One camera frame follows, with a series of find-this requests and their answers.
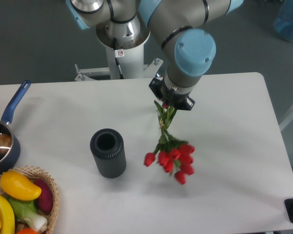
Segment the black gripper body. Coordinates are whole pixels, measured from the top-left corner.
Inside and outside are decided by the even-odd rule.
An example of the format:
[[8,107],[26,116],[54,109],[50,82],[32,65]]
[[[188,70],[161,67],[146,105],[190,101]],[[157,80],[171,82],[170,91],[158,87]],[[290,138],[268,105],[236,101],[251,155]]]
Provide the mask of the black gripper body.
[[174,107],[176,110],[191,110],[195,101],[189,97],[189,92],[180,94],[176,86],[168,87],[165,79],[153,78],[149,84],[153,94],[162,102],[163,107]]

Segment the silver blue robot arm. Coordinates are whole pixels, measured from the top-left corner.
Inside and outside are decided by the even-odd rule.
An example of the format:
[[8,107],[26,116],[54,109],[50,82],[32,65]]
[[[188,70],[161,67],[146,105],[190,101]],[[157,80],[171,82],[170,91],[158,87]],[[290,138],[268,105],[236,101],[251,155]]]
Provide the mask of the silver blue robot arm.
[[238,8],[240,0],[68,0],[81,29],[95,27],[105,47],[111,79],[147,76],[144,44],[153,36],[169,64],[150,89],[165,106],[191,110],[189,97],[216,54],[213,37],[201,25]]

